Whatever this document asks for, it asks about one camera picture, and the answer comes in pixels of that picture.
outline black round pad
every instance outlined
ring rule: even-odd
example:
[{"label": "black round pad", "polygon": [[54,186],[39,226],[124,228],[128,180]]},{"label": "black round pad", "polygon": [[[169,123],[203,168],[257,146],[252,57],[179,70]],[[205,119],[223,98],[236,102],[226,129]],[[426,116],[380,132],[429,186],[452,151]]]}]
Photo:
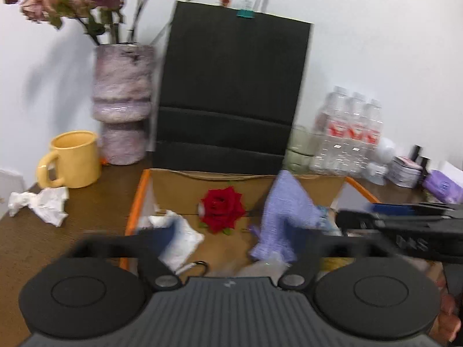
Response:
[{"label": "black round pad", "polygon": [[440,309],[436,285],[401,258],[367,257],[330,272],[314,300],[335,327],[380,341],[426,332]]},{"label": "black round pad", "polygon": [[62,258],[30,279],[19,294],[29,329],[63,339],[115,331],[140,313],[138,278],[98,258]]}]

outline gray striped surface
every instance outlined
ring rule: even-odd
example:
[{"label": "gray striped surface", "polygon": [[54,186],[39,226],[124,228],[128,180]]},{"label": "gray striped surface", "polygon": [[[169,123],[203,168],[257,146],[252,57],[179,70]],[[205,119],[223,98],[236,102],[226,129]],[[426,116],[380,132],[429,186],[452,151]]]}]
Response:
[{"label": "gray striped surface", "polygon": [[32,335],[22,347],[438,347],[421,335],[376,342],[325,323],[304,295],[284,292],[268,278],[191,278],[155,294],[126,327],[86,341]]}]

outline white wall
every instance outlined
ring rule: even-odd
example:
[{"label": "white wall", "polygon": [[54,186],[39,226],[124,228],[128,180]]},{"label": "white wall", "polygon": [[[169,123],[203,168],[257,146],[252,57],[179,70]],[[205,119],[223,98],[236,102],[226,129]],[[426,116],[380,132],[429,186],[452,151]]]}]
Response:
[{"label": "white wall", "polygon": [[[135,0],[127,1],[130,21]],[[168,21],[173,2],[151,0],[140,42]],[[315,24],[298,123],[311,125],[325,94],[341,85],[381,101],[384,135],[404,153],[419,144],[433,163],[461,167],[463,0],[270,0],[268,12]],[[31,185],[50,138],[98,130],[90,117],[93,45],[75,21],[56,32],[3,4],[0,17],[0,167]]]}]

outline black paper bag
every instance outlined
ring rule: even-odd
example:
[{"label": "black paper bag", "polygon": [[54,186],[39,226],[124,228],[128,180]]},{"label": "black paper bag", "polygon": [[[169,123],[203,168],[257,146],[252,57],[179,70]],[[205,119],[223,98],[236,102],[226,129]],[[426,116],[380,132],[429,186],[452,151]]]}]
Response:
[{"label": "black paper bag", "polygon": [[276,174],[311,24],[178,2],[164,63],[153,166]]}]

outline purple towel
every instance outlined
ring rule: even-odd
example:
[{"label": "purple towel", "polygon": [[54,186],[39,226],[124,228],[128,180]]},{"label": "purple towel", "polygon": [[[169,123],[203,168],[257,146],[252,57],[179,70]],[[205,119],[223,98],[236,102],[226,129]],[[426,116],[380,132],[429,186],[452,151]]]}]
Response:
[{"label": "purple towel", "polygon": [[251,250],[256,259],[268,259],[273,252],[293,262],[296,254],[288,230],[316,228],[320,211],[299,181],[286,170],[276,177],[263,210],[259,243]]}]

